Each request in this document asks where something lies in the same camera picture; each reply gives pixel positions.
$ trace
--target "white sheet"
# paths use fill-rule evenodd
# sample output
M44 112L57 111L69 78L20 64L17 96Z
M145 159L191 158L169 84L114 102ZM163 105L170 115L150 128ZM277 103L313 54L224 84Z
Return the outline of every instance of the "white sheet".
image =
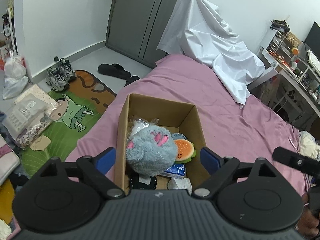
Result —
M157 49L185 54L212 68L234 101L250 96L247 85L265 67L207 0L177 0Z

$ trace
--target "cardboard box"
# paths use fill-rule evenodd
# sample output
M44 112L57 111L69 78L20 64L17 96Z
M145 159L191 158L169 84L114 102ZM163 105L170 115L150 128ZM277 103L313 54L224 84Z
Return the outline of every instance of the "cardboard box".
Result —
M195 188L208 179L209 173L200 163L200 150L206 146L196 106L189 103L154 98L140 94L128 95L119 117L118 139L116 147L115 184L125 192L129 190L128 175L132 170L126 165L125 151L127 136L131 130L131 116L147 121L159 119L158 125L171 133L180 132L195 145L196 157L186 163L187 177ZM157 189L167 189L170 178L157 176Z

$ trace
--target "stuffed toy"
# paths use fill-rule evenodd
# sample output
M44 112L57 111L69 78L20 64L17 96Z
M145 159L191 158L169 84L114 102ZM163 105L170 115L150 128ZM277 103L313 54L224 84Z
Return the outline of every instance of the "stuffed toy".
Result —
M142 175L156 176L170 168L176 160L178 147L170 132L150 125L128 138L126 159L131 168Z

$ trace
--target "black slipper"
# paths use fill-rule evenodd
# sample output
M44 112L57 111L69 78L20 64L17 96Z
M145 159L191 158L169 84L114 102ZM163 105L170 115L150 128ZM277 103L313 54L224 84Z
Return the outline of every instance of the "black slipper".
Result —
M140 78L138 76L132 76L130 78L127 79L127 82L124 86L130 85L132 82L135 82L137 80L139 80Z
M101 64L98 67L98 72L102 75L121 78L121 79L129 79L131 77L131 73L128 71L125 71L124 68L115 63L112 65L109 64Z

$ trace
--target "gray door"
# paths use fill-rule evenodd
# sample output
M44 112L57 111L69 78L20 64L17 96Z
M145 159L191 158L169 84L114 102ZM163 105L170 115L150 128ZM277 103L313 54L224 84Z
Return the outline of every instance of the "gray door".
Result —
M177 0L113 0L107 47L151 68L166 53L156 50Z
M156 50L156 48L170 19L176 1L177 0L162 0L150 36L148 36L148 40L146 38L144 39L144 41L147 41L147 47L145 51L143 47L141 48L140 56L143 58L143 61L151 67L156 67L155 62L166 55L163 50Z

